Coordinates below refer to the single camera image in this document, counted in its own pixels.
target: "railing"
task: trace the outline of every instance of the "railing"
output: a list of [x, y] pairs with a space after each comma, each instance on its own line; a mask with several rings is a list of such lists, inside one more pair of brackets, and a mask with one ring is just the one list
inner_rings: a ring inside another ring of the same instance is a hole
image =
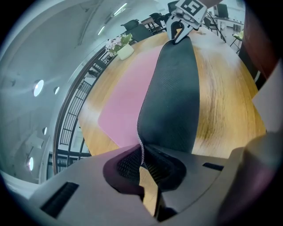
[[[100, 75], [113, 59], [114, 57], [110, 57], [109, 53], [105, 52], [105, 47], [103, 47], [83, 67], [70, 87], [56, 122], [52, 156], [54, 174], [61, 172], [69, 165], [82, 158], [91, 156], [90, 153], [82, 152], [84, 139], [79, 152], [71, 151], [73, 136], [78, 123], [78, 115], [85, 99]], [[95, 78], [93, 84], [89, 84], [86, 81], [86, 78], [89, 77]]]

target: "pink fabric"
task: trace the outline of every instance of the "pink fabric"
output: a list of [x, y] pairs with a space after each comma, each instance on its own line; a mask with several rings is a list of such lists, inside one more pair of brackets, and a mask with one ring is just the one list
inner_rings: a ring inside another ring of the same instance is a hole
[[138, 144], [137, 120], [162, 46], [132, 61], [103, 108], [98, 125], [119, 147]]

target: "white flower pot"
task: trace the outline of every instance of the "white flower pot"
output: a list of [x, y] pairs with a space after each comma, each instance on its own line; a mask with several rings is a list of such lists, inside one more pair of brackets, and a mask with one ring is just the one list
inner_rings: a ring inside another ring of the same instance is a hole
[[121, 60], [124, 60], [128, 58], [130, 55], [132, 55], [133, 52], [134, 52], [133, 47], [127, 44], [123, 48], [121, 48], [119, 51], [117, 51], [117, 54]]

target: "ceiling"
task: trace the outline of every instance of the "ceiling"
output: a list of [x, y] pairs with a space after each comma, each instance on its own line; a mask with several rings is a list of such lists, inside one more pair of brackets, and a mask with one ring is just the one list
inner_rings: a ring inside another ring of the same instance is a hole
[[[125, 13], [113, 18], [104, 34], [98, 36], [107, 17], [125, 2], [128, 3]], [[96, 46], [119, 35], [123, 30], [121, 23], [136, 17], [146, 18], [149, 11], [155, 12], [149, 2], [156, 4], [153, 0], [58, 0], [18, 29], [0, 61], [0, 164], [5, 172], [25, 181], [38, 182], [40, 161], [50, 136], [50, 131], [43, 135], [42, 129], [56, 123], [51, 120], [55, 102], [66, 94], [60, 89], [54, 95], [54, 88], [63, 88]], [[145, 13], [138, 15], [143, 7]], [[39, 96], [34, 97], [32, 90], [38, 79], [44, 80], [44, 87]], [[44, 144], [41, 149], [31, 151], [32, 147], [25, 141], [34, 132]], [[32, 173], [26, 167], [28, 156], [34, 157]]]

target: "potted plant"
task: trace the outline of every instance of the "potted plant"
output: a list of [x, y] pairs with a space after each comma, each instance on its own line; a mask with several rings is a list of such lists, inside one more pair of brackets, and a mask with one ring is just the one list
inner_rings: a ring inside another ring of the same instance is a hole
[[131, 40], [132, 34], [122, 34], [113, 40], [109, 39], [105, 46], [106, 51], [111, 57], [118, 55], [121, 60], [124, 60], [134, 52], [133, 47], [129, 45]]

